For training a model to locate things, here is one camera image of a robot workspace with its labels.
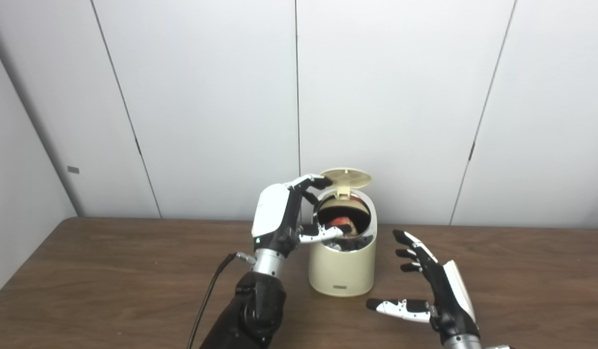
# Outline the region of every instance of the lid hinge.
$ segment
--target lid hinge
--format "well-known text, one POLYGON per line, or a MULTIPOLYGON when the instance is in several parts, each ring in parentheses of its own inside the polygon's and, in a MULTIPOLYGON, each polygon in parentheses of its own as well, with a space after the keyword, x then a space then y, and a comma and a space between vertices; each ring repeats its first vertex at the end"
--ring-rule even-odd
POLYGON ((350 187, 338 187, 337 188, 337 199, 338 200, 350 200, 350 187))

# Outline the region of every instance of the black arm cover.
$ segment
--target black arm cover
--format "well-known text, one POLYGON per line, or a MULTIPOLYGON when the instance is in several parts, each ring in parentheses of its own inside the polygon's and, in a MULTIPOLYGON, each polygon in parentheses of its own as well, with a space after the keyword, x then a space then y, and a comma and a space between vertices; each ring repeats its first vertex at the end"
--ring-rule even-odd
POLYGON ((200 349, 266 349, 282 324, 285 301, 279 279, 247 272, 200 349))

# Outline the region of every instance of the silver metal wrist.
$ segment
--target silver metal wrist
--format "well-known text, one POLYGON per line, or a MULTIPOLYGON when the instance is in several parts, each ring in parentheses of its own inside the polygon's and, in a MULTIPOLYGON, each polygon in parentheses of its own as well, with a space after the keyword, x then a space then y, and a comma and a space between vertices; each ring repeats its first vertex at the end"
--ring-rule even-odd
POLYGON ((282 274, 282 267, 284 266, 283 254, 270 250, 268 248, 259 248, 255 252, 256 263, 252 271, 260 272, 279 278, 282 274))
POLYGON ((443 343, 445 349, 482 349, 480 338, 474 335, 451 336, 443 343))

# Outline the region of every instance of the red object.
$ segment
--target red object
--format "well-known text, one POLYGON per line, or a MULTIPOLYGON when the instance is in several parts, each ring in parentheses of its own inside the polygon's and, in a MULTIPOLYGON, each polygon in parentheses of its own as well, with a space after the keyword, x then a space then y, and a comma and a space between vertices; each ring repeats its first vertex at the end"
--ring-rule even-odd
POLYGON ((331 225, 345 225, 345 224, 348 224, 353 229, 351 230, 350 233, 344 234, 343 237, 354 237, 354 236, 357 236, 357 228, 355 228, 355 224, 353 224, 353 221, 350 220, 350 218, 348 218, 348 217, 337 217, 336 219, 330 221, 330 224, 331 225))

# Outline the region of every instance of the black cable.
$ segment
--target black cable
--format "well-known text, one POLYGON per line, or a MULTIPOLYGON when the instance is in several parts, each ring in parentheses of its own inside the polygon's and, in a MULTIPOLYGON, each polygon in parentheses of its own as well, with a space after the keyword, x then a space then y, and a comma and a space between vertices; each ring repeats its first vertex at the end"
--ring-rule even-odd
POLYGON ((208 290, 206 290, 206 295, 204 295, 204 300, 202 301, 202 305, 200 305, 200 310, 198 311, 198 316, 195 317, 195 322, 193 323, 193 328, 191 329, 191 334, 189 335, 189 341, 187 343, 187 349, 191 349, 193 346, 193 340, 195 340, 195 332, 198 330, 198 325, 200 325, 200 320, 202 319, 202 314, 204 313, 204 308, 206 307, 206 303, 208 303, 208 299, 211 297, 211 293, 213 292, 213 286, 215 285, 215 281, 217 281, 217 277, 221 274, 224 268, 230 264, 230 262, 236 257, 236 253, 229 254, 224 261, 217 267, 217 271, 213 274, 213 279, 211 283, 208 285, 208 290))

